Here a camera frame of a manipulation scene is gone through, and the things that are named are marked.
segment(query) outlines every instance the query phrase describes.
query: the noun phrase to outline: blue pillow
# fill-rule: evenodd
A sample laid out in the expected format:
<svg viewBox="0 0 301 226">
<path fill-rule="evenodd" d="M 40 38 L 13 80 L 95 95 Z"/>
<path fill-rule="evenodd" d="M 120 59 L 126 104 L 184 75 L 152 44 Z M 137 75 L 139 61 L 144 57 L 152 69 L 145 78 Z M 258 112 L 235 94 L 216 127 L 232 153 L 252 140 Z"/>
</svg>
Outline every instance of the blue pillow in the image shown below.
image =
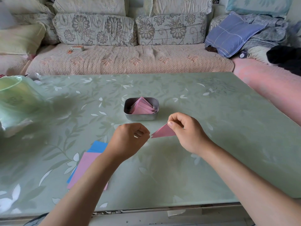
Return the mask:
<svg viewBox="0 0 301 226">
<path fill-rule="evenodd" d="M 242 48 L 248 39 L 265 27 L 266 25 L 246 23 L 241 16 L 231 12 L 219 26 L 209 32 L 205 44 L 215 47 L 220 55 L 230 58 Z"/>
<path fill-rule="evenodd" d="M 293 0 L 229 0 L 227 11 L 238 14 L 287 15 Z"/>
</svg>

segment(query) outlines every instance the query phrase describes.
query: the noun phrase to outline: yellow pillow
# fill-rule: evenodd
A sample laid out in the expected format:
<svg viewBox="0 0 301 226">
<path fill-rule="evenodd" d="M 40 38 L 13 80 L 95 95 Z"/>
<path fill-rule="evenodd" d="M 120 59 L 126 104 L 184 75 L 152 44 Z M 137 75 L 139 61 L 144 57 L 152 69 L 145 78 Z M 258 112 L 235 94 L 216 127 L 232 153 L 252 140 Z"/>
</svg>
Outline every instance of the yellow pillow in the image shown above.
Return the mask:
<svg viewBox="0 0 301 226">
<path fill-rule="evenodd" d="M 42 24 L 18 25 L 0 30 L 0 53 L 26 55 L 36 54 L 46 33 Z"/>
</svg>

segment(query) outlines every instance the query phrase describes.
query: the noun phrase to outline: green glass table top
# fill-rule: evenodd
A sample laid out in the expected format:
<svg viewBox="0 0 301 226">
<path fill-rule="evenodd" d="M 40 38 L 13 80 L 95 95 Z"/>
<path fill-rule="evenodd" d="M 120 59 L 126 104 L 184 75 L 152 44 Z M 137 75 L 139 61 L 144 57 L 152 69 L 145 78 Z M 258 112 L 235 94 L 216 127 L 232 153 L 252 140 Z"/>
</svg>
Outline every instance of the green glass table top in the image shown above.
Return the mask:
<svg viewBox="0 0 301 226">
<path fill-rule="evenodd" d="M 51 211 L 95 140 L 129 123 L 130 97 L 155 97 L 151 133 L 174 112 L 195 117 L 209 137 L 294 198 L 301 197 L 301 127 L 233 73 L 43 76 L 53 112 L 0 140 L 0 217 Z M 122 163 L 96 211 L 237 202 L 216 172 L 177 137 L 150 139 Z"/>
</svg>

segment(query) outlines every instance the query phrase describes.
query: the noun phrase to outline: pink blanket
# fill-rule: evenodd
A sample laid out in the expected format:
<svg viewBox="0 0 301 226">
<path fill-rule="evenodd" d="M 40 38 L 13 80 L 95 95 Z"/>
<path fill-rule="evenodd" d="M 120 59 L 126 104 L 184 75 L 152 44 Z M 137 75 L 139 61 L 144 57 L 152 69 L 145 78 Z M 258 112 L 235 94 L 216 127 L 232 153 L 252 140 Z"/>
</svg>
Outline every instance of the pink blanket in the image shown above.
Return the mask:
<svg viewBox="0 0 301 226">
<path fill-rule="evenodd" d="M 233 73 L 301 126 L 301 77 L 255 59 L 233 58 Z"/>
</svg>

